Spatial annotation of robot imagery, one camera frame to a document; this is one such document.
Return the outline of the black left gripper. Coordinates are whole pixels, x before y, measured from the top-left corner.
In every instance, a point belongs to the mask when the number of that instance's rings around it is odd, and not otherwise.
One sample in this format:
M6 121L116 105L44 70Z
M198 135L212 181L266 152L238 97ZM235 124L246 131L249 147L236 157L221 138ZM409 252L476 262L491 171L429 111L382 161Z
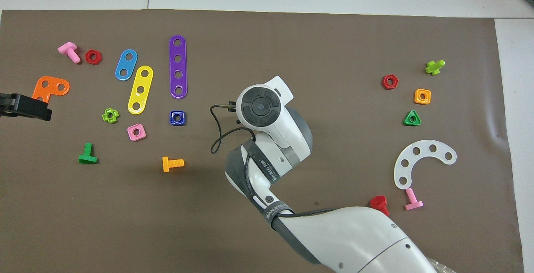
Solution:
M11 113L16 102L16 113ZM0 116L40 119L51 121L52 111L48 103L21 94L0 93Z

